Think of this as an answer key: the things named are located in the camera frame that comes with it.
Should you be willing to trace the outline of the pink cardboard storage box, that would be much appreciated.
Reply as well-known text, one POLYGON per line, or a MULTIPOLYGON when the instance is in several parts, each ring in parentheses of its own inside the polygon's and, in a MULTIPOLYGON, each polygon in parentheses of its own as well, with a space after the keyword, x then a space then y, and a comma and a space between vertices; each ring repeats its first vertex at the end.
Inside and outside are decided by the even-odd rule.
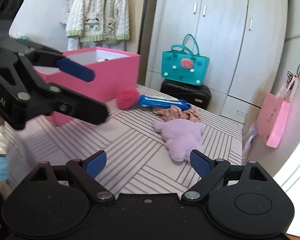
POLYGON ((101 103, 136 87, 140 63, 138 54, 93 47, 66 51, 63 55, 92 70, 94 79, 86 82, 57 68, 35 65, 34 69, 45 82, 55 83, 101 103))

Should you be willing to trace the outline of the teal felt tote bag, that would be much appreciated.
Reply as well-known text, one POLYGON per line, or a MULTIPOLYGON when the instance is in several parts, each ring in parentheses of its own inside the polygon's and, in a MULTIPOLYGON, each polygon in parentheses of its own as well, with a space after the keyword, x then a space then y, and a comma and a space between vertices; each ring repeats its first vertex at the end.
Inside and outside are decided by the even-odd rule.
POLYGON ((188 85, 202 86, 209 66, 210 58, 200 55, 199 46, 192 34, 184 37, 183 44, 174 44, 170 51, 164 51, 161 58, 161 76, 163 79, 177 81, 188 85), (194 53, 186 46, 192 38, 194 53))

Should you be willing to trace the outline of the red fluffy pompom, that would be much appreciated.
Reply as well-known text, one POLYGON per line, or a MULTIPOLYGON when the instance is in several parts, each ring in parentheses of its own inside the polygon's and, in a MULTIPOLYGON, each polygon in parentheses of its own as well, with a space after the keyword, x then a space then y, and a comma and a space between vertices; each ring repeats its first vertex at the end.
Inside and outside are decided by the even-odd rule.
POLYGON ((116 98, 116 105, 121 110, 129 109, 138 102, 139 98, 140 93, 135 88, 127 88, 116 98))

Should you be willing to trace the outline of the purple plush bear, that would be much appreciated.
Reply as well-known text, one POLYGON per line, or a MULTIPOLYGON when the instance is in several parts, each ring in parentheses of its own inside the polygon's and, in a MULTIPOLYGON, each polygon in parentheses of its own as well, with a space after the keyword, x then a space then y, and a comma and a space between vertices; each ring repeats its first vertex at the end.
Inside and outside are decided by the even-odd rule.
POLYGON ((175 162, 190 160, 192 150, 202 152, 202 135, 206 124, 187 119, 154 121, 153 128, 160 133, 171 159, 175 162))

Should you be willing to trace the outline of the white and green knit cardigan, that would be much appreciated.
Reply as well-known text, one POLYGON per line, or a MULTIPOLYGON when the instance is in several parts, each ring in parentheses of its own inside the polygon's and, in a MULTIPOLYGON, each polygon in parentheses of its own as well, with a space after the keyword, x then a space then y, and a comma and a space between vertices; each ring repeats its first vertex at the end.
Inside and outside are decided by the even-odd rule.
POLYGON ((128 0, 73 0, 66 24, 68 49, 83 43, 118 44, 130 39, 128 0))

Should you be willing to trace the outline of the blue wet wipes pack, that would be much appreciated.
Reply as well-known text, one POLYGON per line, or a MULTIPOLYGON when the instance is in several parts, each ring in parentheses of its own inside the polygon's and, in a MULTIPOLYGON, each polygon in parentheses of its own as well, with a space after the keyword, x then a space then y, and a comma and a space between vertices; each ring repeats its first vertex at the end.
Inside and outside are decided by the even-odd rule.
POLYGON ((165 99, 155 96, 141 95, 138 103, 143 107, 170 108, 171 106, 179 107, 181 110, 188 110, 191 105, 181 99, 165 99))

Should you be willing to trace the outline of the grey wooden wardrobe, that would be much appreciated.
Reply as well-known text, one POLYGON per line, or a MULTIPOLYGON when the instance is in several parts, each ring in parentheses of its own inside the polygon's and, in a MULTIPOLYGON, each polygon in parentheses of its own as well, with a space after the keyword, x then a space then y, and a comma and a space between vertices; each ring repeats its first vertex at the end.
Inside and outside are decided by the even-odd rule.
POLYGON ((146 85, 160 89, 162 53, 181 44, 210 59, 209 111, 242 125, 254 121, 280 64, 288 0, 157 0, 146 85))

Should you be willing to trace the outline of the pink floral fabric scrunchie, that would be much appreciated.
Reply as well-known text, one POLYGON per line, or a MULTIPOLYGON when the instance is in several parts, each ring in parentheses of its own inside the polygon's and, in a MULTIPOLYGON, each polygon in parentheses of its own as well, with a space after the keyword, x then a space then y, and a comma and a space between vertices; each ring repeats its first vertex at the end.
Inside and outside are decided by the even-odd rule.
POLYGON ((182 110, 177 106, 171 106, 170 108, 154 107, 152 112, 164 121, 186 119, 192 122, 201 122, 200 111, 196 107, 191 107, 187 110, 182 110))

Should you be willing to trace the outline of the black suitcase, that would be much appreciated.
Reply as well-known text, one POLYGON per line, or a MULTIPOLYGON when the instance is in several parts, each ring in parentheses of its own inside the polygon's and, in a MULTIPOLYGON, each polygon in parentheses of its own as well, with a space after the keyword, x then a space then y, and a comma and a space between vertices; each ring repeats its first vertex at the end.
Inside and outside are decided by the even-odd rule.
POLYGON ((211 92, 205 85, 194 86, 172 80, 164 80, 160 91, 177 99, 207 110, 211 101, 211 92))

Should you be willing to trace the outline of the striped pink table cloth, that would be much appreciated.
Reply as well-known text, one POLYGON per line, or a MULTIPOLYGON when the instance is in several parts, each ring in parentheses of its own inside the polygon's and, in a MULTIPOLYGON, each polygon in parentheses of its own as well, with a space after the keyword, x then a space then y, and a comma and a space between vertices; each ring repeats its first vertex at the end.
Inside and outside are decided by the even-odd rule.
POLYGON ((110 118, 100 126, 77 119, 54 126, 45 116, 28 122, 22 131, 5 125, 10 185, 16 187, 40 161, 64 165, 99 150, 106 152, 107 164, 96 179, 113 194, 182 194, 199 181, 189 163, 172 161, 152 127, 157 116, 150 109, 122 111, 113 100, 107 107, 110 118))

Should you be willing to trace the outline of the pink paper shopping bag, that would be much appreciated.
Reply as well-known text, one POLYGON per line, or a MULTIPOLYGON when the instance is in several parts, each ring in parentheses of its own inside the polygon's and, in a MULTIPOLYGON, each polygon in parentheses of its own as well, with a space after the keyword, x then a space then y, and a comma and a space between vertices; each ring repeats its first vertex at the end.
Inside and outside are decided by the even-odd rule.
POLYGON ((268 93, 264 99, 256 120, 256 128, 268 147, 277 148, 282 139, 298 84, 299 77, 293 74, 289 83, 286 81, 276 94, 268 93))

